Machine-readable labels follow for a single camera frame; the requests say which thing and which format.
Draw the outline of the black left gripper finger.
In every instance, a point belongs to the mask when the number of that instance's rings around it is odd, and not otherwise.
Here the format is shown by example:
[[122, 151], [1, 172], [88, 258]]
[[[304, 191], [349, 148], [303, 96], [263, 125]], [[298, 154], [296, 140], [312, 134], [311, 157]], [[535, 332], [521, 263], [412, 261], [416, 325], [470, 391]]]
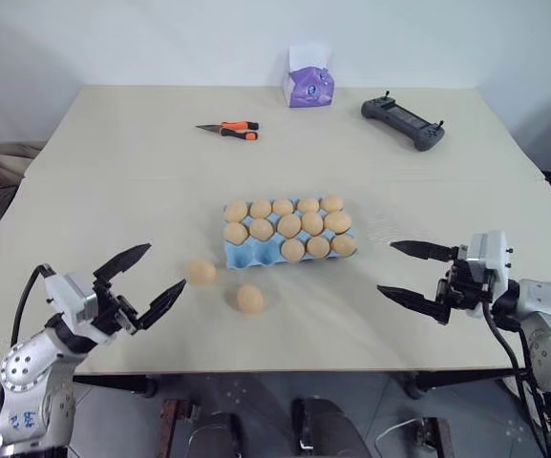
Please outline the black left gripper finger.
[[96, 269], [95, 283], [109, 283], [112, 278], [133, 267], [150, 248], [150, 243], [143, 243], [118, 253]]
[[168, 312], [186, 285], [183, 279], [163, 291], [149, 305], [149, 309], [137, 319], [136, 329], [147, 330]]

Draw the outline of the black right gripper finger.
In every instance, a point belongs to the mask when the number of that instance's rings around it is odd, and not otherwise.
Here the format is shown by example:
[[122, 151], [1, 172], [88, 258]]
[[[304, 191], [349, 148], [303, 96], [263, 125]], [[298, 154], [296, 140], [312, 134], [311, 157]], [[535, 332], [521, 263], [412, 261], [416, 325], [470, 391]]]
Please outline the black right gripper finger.
[[427, 300], [423, 295], [404, 288], [384, 285], [377, 285], [376, 288], [388, 299], [404, 308], [429, 316], [440, 324], [445, 325], [450, 320], [451, 308], [447, 305]]
[[399, 240], [390, 243], [390, 247], [417, 259], [449, 262], [458, 256], [456, 246], [448, 247], [420, 240]]

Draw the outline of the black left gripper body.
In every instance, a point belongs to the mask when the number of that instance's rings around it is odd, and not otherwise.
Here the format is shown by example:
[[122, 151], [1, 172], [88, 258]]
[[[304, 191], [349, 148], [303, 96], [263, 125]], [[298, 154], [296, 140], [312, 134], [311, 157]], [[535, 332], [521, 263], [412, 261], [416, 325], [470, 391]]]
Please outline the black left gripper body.
[[114, 335], [120, 330], [134, 335], [138, 331], [137, 311], [123, 296], [111, 291], [111, 283], [94, 272], [93, 290], [97, 299], [96, 316], [91, 325], [106, 335]]

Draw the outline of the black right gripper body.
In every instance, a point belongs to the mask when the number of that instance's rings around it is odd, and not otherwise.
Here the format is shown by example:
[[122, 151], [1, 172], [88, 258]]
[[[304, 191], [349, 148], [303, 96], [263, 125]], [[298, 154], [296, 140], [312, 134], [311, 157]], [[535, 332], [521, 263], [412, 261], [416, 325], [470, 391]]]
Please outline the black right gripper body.
[[438, 282], [436, 302], [449, 308], [475, 310], [493, 300], [493, 271], [482, 260], [468, 260], [467, 246], [450, 248], [453, 262]]

